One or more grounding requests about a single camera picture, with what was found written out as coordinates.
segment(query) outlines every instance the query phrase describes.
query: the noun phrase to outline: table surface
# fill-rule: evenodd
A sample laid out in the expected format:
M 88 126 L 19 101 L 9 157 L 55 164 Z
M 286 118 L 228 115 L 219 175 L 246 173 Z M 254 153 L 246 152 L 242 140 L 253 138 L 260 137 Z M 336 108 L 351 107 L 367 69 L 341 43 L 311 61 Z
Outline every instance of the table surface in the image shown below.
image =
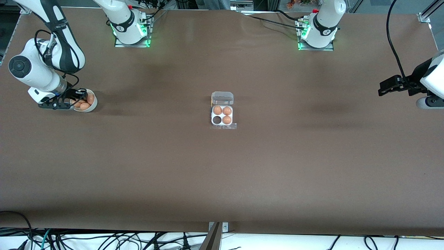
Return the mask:
M 169 11 L 151 48 L 114 48 L 100 9 L 64 12 L 99 105 L 39 109 L 0 68 L 1 210 L 47 228 L 444 234 L 443 113 L 378 96 L 399 73 L 384 15 L 344 15 L 334 52 L 313 52 L 233 11 Z M 436 53 L 415 15 L 391 23 L 407 73 Z M 39 28 L 21 17 L 5 59 Z M 213 91 L 234 94 L 236 130 L 211 128 Z

